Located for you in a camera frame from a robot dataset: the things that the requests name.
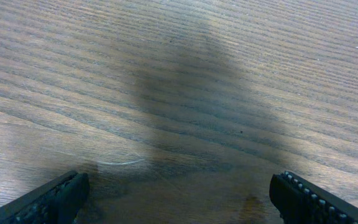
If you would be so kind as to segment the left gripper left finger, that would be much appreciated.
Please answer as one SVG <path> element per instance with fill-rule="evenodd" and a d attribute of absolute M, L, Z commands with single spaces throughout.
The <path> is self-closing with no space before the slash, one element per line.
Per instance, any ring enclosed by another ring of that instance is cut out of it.
<path fill-rule="evenodd" d="M 87 201 L 87 173 L 69 171 L 0 207 L 0 224 L 74 223 Z"/>

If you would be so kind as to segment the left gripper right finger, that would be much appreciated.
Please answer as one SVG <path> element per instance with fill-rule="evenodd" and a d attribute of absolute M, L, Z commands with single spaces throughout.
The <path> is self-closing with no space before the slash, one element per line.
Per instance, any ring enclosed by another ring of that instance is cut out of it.
<path fill-rule="evenodd" d="M 284 224 L 358 224 L 358 208 L 293 172 L 274 174 L 270 201 Z"/>

